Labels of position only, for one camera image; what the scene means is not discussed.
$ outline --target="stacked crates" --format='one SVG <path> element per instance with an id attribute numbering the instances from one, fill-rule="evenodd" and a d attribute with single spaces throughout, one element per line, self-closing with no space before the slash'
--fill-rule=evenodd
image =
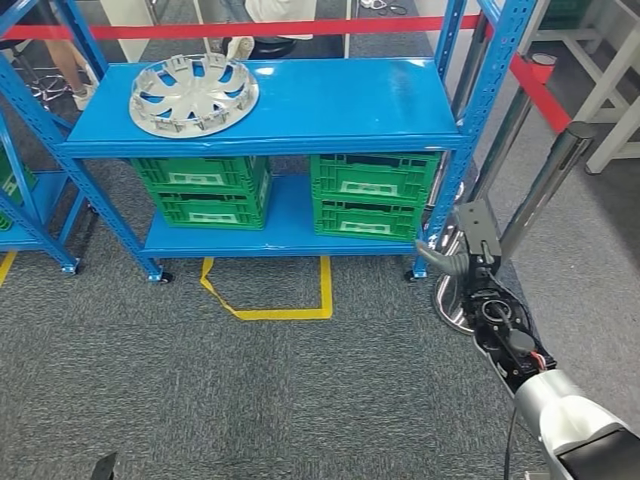
<path id="1" fill-rule="evenodd" d="M 312 155 L 315 232 L 413 241 L 440 155 Z"/>
<path id="2" fill-rule="evenodd" d="M 26 168 L 26 165 L 23 164 L 23 168 L 24 169 L 25 181 L 29 190 L 32 190 L 33 186 L 35 185 L 35 175 Z M 22 194 L 20 194 L 20 188 L 18 188 L 16 176 L 11 170 L 11 165 L 9 163 L 9 159 L 7 158 L 7 154 L 2 147 L 0 147 L 0 188 L 17 205 L 22 205 Z M 2 215 L 0 212 L 0 231 L 8 230 L 11 228 L 12 224 L 13 222 L 10 218 Z"/>
<path id="3" fill-rule="evenodd" d="M 263 228 L 271 191 L 266 157 L 131 160 L 174 227 Z"/>

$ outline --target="yellow tape outline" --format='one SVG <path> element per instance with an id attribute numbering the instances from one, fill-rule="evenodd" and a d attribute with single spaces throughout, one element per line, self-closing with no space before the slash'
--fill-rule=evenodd
<path id="1" fill-rule="evenodd" d="M 17 252 L 7 252 L 5 254 L 5 258 L 2 259 L 2 262 L 0 263 L 0 287 L 5 283 L 5 279 L 7 278 L 7 274 L 9 273 L 9 270 L 11 268 L 11 265 L 14 264 L 14 260 L 16 259 L 16 255 Z"/>
<path id="2" fill-rule="evenodd" d="M 331 289 L 331 262 L 329 257 L 320 257 L 320 308 L 291 310 L 236 310 L 222 298 L 207 275 L 214 268 L 214 258 L 202 261 L 200 283 L 216 297 L 223 308 L 239 320 L 328 320 L 334 314 Z"/>

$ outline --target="red rope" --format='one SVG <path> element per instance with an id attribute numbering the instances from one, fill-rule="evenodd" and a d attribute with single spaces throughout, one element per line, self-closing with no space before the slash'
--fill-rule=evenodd
<path id="1" fill-rule="evenodd" d="M 528 95 L 531 97 L 534 104 L 549 123 L 555 133 L 560 133 L 571 123 L 571 117 L 562 108 L 546 86 L 539 82 L 531 65 L 522 57 L 515 55 L 511 61 L 511 72 L 518 79 Z"/>
<path id="2" fill-rule="evenodd" d="M 463 17 L 460 28 L 473 29 L 478 15 Z M 343 35 L 346 33 L 399 33 L 438 31 L 443 17 L 391 17 L 360 18 L 353 20 L 315 20 L 309 22 L 270 23 L 212 23 L 176 24 L 155 26 L 91 26 L 91 33 L 98 40 L 112 39 L 185 39 L 198 37 L 232 37 L 251 35 L 273 37 L 280 35 Z M 72 39 L 71 32 L 63 26 L 15 25 L 4 35 L 8 40 Z M 571 121 L 555 98 L 537 78 L 531 65 L 518 55 L 511 63 L 511 71 L 520 85 L 531 97 L 540 113 L 556 133 L 564 130 Z"/>
<path id="3" fill-rule="evenodd" d="M 275 37 L 282 35 L 343 35 L 346 33 L 399 33 L 437 31 L 442 27 L 442 17 L 389 17 L 359 18 L 354 20 L 315 20 L 309 22 L 269 23 L 209 23 L 154 26 L 91 26 L 98 40 L 109 39 L 180 39 L 201 37 Z M 460 28 L 472 29 L 478 15 L 467 15 Z M 15 25 L 5 34 L 9 40 L 71 39 L 66 27 L 48 25 Z"/>

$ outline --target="person's foot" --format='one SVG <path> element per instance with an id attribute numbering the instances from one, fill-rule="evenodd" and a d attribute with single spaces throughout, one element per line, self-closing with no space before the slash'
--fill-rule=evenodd
<path id="1" fill-rule="evenodd" d="M 100 80 L 98 80 L 98 77 L 96 76 L 95 72 L 94 72 L 94 69 L 91 68 L 91 66 L 88 63 L 85 63 L 85 66 L 82 67 L 82 70 L 85 70 L 85 73 L 86 73 L 87 76 L 89 77 L 89 81 L 91 82 L 91 85 L 93 85 L 94 88 L 96 88 L 100 85 Z"/>
<path id="2" fill-rule="evenodd" d="M 73 92 L 73 101 L 75 102 L 75 106 L 78 107 L 78 110 L 83 112 L 85 108 L 87 108 L 89 100 L 91 100 L 94 93 L 96 93 L 96 87 L 94 85 L 85 85 L 85 88 L 82 91 Z"/>
<path id="3" fill-rule="evenodd" d="M 247 60 L 254 51 L 256 41 L 254 37 L 233 37 L 229 42 L 226 58 L 229 60 Z"/>

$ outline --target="floor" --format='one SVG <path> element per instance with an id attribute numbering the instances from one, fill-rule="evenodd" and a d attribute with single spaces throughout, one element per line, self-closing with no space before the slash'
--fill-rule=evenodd
<path id="1" fill-rule="evenodd" d="M 180 5 L 167 15 L 192 18 Z M 354 56 L 430 52 L 422 34 L 395 44 L 360 37 Z M 145 58 L 202 45 L 152 42 Z M 589 88 L 574 80 L 568 90 L 566 78 L 558 68 L 552 87 L 571 101 Z M 478 161 L 515 88 L 507 79 Z M 57 108 L 73 116 L 69 99 Z M 10 120 L 27 163 L 52 165 L 19 119 Z M 491 192 L 501 225 L 552 139 L 539 114 L 529 116 Z M 305 169 L 300 159 L 272 161 Z M 153 207 L 130 167 L 88 163 L 145 232 Z M 640 220 L 632 210 L 638 168 L 617 161 L 598 177 L 577 168 L 513 259 L 549 349 L 594 400 L 636 427 L 637 376 L 620 365 L 631 363 L 640 331 Z M 411 258 L 332 259 L 329 321 L 242 323 L 200 286 L 199 260 L 166 261 L 175 283 L 147 284 L 88 212 L 69 249 L 84 259 L 81 275 L 20 254 L 0 288 L 8 312 L 0 318 L 0 478 L 86 480 L 113 450 L 124 455 L 127 480 L 501 478 L 508 399 L 468 338 L 437 320 L 431 281 L 402 280 Z M 509 266 L 505 274 L 518 287 Z M 318 277 L 313 258 L 221 259 L 210 274 L 242 308 L 315 306 Z M 513 478 L 541 467 L 524 428 L 515 451 Z"/>

